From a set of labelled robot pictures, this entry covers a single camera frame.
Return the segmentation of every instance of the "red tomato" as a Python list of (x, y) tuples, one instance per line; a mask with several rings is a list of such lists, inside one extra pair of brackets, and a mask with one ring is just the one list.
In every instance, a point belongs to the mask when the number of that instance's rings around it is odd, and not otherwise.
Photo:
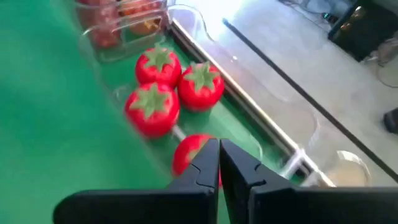
[(148, 83), (129, 96), (124, 110), (131, 123), (148, 138), (161, 137), (178, 120), (180, 105), (169, 86)]
[[(95, 7), (78, 7), (80, 24), (84, 29), (99, 24), (107, 24), (119, 18), (116, 0), (77, 0), (82, 4)], [(109, 48), (119, 44), (118, 24), (108, 24), (90, 32), (90, 39), (97, 47)]]
[[(121, 11), (126, 15), (138, 14), (140, 12), (151, 11), (155, 9), (160, 9), (162, 7), (163, 1), (151, 1), (151, 0), (141, 0), (141, 1), (129, 1), (121, 4)], [(160, 19), (149, 19), (145, 22), (134, 24), (130, 26), (129, 29), (134, 34), (148, 35), (154, 33), (160, 24)]]
[(157, 82), (174, 89), (181, 76), (180, 60), (174, 52), (156, 45), (138, 58), (136, 76), (141, 84)]
[(224, 80), (209, 62), (189, 66), (178, 83), (181, 102), (193, 111), (210, 109), (220, 100), (223, 91)]
[[(193, 158), (199, 153), (200, 149), (211, 138), (213, 138), (213, 136), (209, 134), (192, 134), (182, 140), (174, 152), (172, 164), (174, 174), (181, 175), (189, 166)], [(222, 186), (221, 174), (218, 176), (218, 184), (219, 186)]]

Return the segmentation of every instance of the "toy tomato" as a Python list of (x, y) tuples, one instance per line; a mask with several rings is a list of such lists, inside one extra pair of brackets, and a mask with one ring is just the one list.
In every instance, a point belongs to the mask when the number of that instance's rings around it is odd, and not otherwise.
[(156, 45), (138, 58), (136, 76), (141, 84), (157, 82), (174, 89), (181, 76), (180, 61), (174, 52)]
[[(163, 1), (128, 1), (121, 4), (121, 11), (125, 16), (138, 14), (146, 11), (160, 9)], [(134, 34), (148, 35), (154, 33), (160, 24), (160, 19), (149, 19), (129, 27)]]
[(128, 98), (124, 110), (131, 123), (148, 138), (169, 132), (178, 120), (177, 94), (167, 85), (148, 83)]
[(116, 0), (77, 0), (79, 3), (94, 7), (78, 7), (80, 24), (84, 29), (106, 24), (90, 32), (91, 41), (101, 48), (109, 48), (120, 42), (118, 24), (112, 23), (119, 18)]
[(181, 102), (193, 111), (210, 109), (220, 100), (223, 91), (224, 80), (209, 62), (190, 65), (178, 83)]
[[(199, 153), (200, 149), (206, 142), (213, 138), (209, 134), (192, 134), (186, 137), (178, 145), (174, 152), (173, 158), (173, 172), (175, 175), (181, 175), (189, 166), (193, 158)], [(221, 186), (221, 174), (218, 177), (218, 184)]]

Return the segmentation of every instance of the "green surface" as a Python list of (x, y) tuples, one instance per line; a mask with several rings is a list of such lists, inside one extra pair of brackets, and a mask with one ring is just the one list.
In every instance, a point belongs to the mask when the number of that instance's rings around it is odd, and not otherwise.
[[(190, 65), (193, 59), (183, 52), (171, 37), (162, 41), (161, 46), (173, 50), (183, 67)], [(140, 54), (132, 55), (124, 60), (100, 65), (98, 75), (105, 86), (113, 93), (118, 90), (135, 89), (137, 87), (134, 66)], [(120, 108), (124, 98), (118, 102)], [(251, 124), (239, 106), (230, 98), (222, 97), (210, 111), (204, 113), (190, 112), (182, 107), (178, 126), (186, 134), (208, 133), (216, 138), (228, 138), (247, 150), (248, 153), (261, 159), (263, 164), (273, 170), (279, 170), (282, 154), (267, 134)], [(168, 134), (161, 139), (147, 141), (148, 148), (160, 159), (164, 169), (170, 170), (178, 139)]]
[[(166, 186), (178, 142), (145, 142), (128, 125), (80, 55), (64, 1), (5, 0), (0, 10), (0, 223), (49, 224), (56, 203), (79, 190)], [(104, 71), (133, 78), (132, 61)], [(183, 111), (179, 125), (187, 134), (231, 138), (259, 157), (252, 136), (263, 163), (277, 169), (275, 148), (227, 99), (209, 113)], [(219, 220), (226, 223), (220, 199)]]

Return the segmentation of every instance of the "black device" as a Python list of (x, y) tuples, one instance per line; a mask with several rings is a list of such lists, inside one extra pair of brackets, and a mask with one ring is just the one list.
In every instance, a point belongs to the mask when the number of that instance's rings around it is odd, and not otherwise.
[(356, 0), (338, 19), (328, 38), (362, 61), (398, 30), (398, 16), (371, 0)]
[(73, 194), (54, 224), (214, 224), (219, 163), (231, 223), (398, 223), (398, 189), (299, 187), (231, 141), (211, 139), (165, 189)]
[(338, 17), (331, 14), (331, 13), (322, 13), (321, 14), (322, 18), (324, 18), (326, 21), (328, 21), (331, 25), (335, 24), (338, 21)]
[(383, 116), (383, 123), (387, 131), (398, 134), (398, 108), (385, 113)]

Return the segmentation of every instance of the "green calyx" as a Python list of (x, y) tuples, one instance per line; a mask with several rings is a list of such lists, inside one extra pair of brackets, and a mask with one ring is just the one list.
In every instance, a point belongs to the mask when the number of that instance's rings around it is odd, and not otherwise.
[(159, 93), (157, 84), (154, 83), (149, 90), (138, 90), (138, 100), (130, 104), (130, 110), (142, 109), (144, 119), (148, 119), (156, 111), (166, 111), (165, 101), (169, 97), (168, 93)]
[(165, 64), (171, 64), (172, 60), (169, 57), (169, 51), (162, 48), (159, 44), (155, 45), (153, 51), (146, 51), (144, 54), (148, 58), (148, 62), (144, 65), (145, 68), (156, 66), (159, 72), (162, 71)]
[(204, 86), (207, 86), (211, 91), (214, 90), (213, 80), (219, 76), (218, 72), (210, 71), (210, 62), (206, 62), (201, 66), (197, 64), (191, 64), (192, 73), (185, 75), (184, 79), (191, 80), (195, 84), (195, 91), (201, 90)]

